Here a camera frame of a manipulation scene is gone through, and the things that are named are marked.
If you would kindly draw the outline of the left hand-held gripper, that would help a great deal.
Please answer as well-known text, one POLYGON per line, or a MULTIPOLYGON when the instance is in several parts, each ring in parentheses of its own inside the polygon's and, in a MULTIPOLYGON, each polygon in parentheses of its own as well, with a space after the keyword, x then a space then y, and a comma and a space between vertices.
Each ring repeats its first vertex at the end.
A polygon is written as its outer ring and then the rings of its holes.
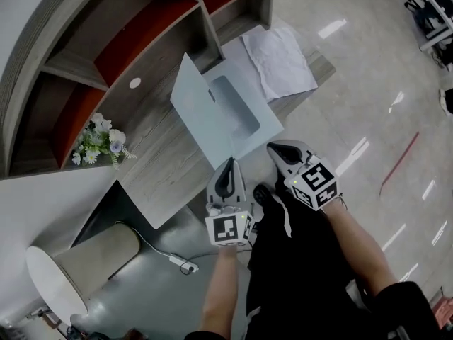
POLYGON ((214 172, 206 190, 205 224, 211 244, 245 245, 255 223, 239 163, 230 157, 214 172))

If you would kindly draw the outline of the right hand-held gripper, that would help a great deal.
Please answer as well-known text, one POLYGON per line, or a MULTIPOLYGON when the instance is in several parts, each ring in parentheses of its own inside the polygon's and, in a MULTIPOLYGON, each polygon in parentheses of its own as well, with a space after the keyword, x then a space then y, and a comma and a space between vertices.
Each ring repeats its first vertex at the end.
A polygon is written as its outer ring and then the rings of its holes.
POLYGON ((318 211, 338 197, 338 177, 329 161, 305 142, 277 140, 266 149, 295 199, 318 211))

